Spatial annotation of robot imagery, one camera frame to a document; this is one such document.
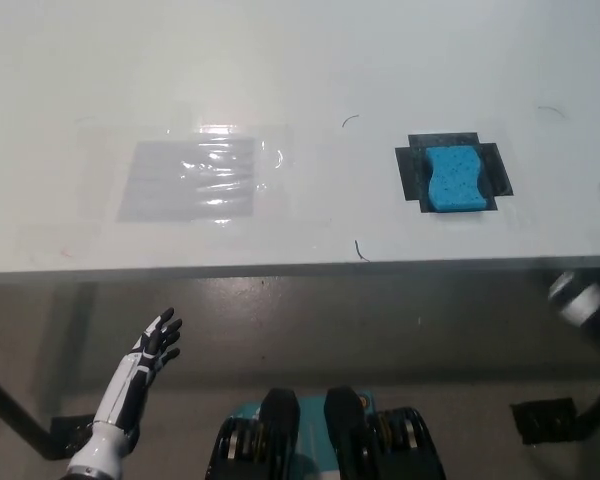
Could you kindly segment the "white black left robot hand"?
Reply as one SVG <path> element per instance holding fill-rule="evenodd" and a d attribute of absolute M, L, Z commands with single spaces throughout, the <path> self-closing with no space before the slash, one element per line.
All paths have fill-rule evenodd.
<path fill-rule="evenodd" d="M 157 374 L 180 350 L 181 319 L 174 320 L 172 307 L 158 315 L 142 332 L 114 372 L 94 417 L 94 423 L 113 425 L 133 433 L 143 414 L 149 389 Z"/>

